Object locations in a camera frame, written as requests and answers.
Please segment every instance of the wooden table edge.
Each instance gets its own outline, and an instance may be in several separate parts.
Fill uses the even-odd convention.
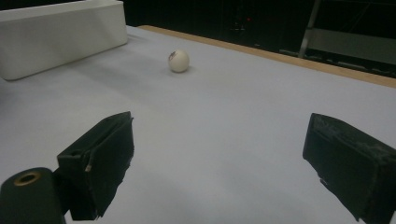
[[[261,49],[249,48],[249,47],[236,45],[236,44],[232,44],[232,43],[228,43],[228,42],[224,42],[224,41],[220,41],[220,40],[210,39],[210,38],[206,38],[206,37],[202,37],[202,36],[198,36],[198,35],[189,35],[189,34],[172,31],[172,30],[167,30],[167,29],[163,29],[160,27],[150,26],[150,25],[141,25],[141,26],[138,26],[137,28],[155,32],[155,33],[159,33],[159,34],[163,34],[163,35],[170,35],[170,36],[174,36],[174,37],[178,37],[178,38],[182,38],[182,39],[187,39],[187,40],[191,40],[191,41],[195,41],[195,42],[199,42],[199,43],[203,43],[203,44],[207,44],[207,45],[221,47],[224,49],[232,49],[232,50],[244,52],[247,54],[263,57],[266,59],[271,59],[271,60],[275,60],[275,61],[282,62],[282,63],[294,64],[297,66],[317,70],[320,72],[330,73],[330,74],[334,74],[334,75],[341,76],[341,77],[349,77],[349,78],[357,79],[360,81],[374,83],[374,84],[381,85],[381,86],[396,88],[396,79],[391,78],[391,77],[382,77],[379,75],[369,74],[369,73],[356,71],[356,70],[343,68],[343,67],[338,67],[338,66],[334,66],[334,65],[330,65],[330,64],[317,63],[317,62],[308,61],[305,59],[291,57],[288,55],[273,53],[273,52],[269,52],[269,51],[265,51],[265,50],[261,50]]]

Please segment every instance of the ping pong ball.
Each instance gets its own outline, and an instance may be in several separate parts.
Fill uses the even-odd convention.
[[[168,64],[172,71],[181,73],[186,71],[190,65],[190,58],[186,51],[177,49],[168,58]]]

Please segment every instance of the white ball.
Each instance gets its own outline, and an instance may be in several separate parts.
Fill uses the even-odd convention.
[[[181,73],[189,68],[190,58],[186,51],[177,49],[169,55],[168,63],[172,71]]]

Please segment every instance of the white table surface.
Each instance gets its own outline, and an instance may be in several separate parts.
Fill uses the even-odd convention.
[[[396,89],[138,28],[128,37],[0,80],[1,182],[55,170],[56,156],[94,124],[130,110],[132,167],[96,223],[356,223],[303,160],[309,117],[341,119],[396,147]],[[174,49],[190,54],[188,72],[169,71]]]

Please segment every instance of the white box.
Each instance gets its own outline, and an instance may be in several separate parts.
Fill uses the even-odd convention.
[[[127,40],[121,1],[88,0],[0,11],[0,77],[30,76]]]

